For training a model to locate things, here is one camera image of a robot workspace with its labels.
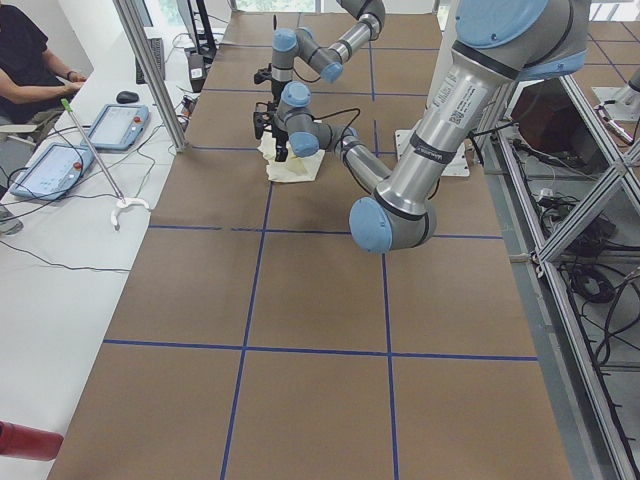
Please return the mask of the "second grey blue robot arm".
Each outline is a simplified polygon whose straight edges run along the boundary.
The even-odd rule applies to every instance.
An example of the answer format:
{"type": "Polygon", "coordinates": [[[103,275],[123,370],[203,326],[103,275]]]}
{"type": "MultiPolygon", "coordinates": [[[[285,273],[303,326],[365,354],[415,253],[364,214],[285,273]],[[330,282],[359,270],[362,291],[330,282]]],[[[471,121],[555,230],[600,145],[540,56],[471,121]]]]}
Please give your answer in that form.
{"type": "Polygon", "coordinates": [[[253,83],[269,82],[272,96],[278,102],[284,87],[294,80],[296,59],[309,66],[321,80],[335,83],[354,54],[379,38],[386,21],[383,1],[338,1],[338,4],[355,20],[345,33],[331,45],[322,45],[307,27],[276,28],[271,42],[271,61],[256,71],[253,83]]]}

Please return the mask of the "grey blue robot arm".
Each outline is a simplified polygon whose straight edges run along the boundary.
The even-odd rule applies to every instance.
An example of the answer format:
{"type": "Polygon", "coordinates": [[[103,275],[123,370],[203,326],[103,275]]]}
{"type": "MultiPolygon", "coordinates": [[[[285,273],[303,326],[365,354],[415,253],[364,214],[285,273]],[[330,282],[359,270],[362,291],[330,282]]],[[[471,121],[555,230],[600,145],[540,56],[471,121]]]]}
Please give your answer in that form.
{"type": "Polygon", "coordinates": [[[578,71],[587,54],[586,1],[462,1],[455,14],[452,64],[394,167],[383,164],[350,127],[318,122],[308,87],[293,77],[301,60],[327,82],[365,43],[379,38],[386,11],[380,1],[346,1],[355,24],[335,43],[319,45],[305,28],[279,28],[272,59],[257,71],[273,99],[253,118],[257,135],[270,133],[275,158],[338,154],[365,191],[350,210],[349,228],[365,251],[383,254],[429,240],[436,228],[429,195],[458,147],[503,85],[578,71]]]}

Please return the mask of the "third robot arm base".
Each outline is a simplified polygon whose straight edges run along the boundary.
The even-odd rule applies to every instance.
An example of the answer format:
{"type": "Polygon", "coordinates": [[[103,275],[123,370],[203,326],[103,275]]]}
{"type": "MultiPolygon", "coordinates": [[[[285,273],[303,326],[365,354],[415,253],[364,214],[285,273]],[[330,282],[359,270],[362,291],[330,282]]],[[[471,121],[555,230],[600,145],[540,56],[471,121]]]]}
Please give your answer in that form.
{"type": "Polygon", "coordinates": [[[593,87],[592,91],[606,120],[631,122],[639,119],[639,70],[623,87],[593,87]]]}

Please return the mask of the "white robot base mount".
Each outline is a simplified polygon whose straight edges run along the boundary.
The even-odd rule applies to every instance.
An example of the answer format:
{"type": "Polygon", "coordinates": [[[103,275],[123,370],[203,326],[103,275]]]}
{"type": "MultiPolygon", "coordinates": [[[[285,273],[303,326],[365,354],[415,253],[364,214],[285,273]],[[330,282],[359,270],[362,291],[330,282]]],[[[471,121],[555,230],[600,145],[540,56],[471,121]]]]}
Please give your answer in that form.
{"type": "Polygon", "coordinates": [[[419,140],[414,129],[396,130],[394,139],[397,161],[408,156],[411,152],[416,151],[425,158],[431,158],[436,163],[443,165],[444,170],[442,176],[468,177],[470,175],[464,144],[460,144],[455,152],[442,151],[419,140]]]}

